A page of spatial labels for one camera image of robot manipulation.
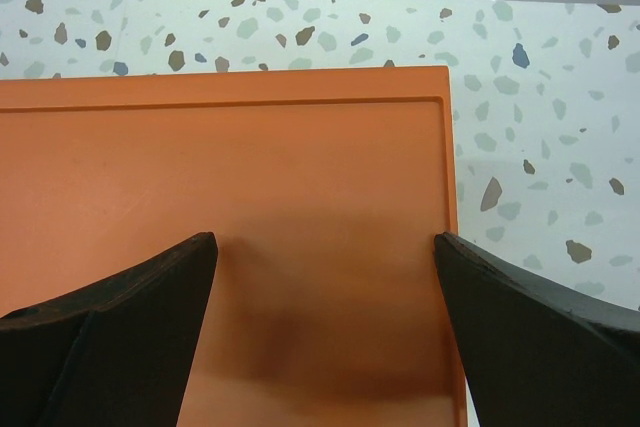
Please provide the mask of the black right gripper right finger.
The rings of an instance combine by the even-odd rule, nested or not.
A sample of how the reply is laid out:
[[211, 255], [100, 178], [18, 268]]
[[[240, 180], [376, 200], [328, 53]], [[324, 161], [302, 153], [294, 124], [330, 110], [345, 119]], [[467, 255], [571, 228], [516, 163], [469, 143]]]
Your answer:
[[638, 312], [449, 232], [434, 257], [480, 425], [638, 425]]

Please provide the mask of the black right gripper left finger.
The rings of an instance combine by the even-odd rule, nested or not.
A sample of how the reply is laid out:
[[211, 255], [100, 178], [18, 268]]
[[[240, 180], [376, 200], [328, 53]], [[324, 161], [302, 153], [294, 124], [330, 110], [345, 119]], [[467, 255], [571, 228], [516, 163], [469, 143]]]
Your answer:
[[217, 263], [213, 233], [1, 319], [4, 426], [174, 426]]

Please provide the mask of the orange drawer cabinet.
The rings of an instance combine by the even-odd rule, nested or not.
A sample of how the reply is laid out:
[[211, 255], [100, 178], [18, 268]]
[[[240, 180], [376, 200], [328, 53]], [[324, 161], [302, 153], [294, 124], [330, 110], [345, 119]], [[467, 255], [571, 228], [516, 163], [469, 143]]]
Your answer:
[[1, 309], [212, 233], [183, 426], [462, 426], [450, 73], [5, 80]]

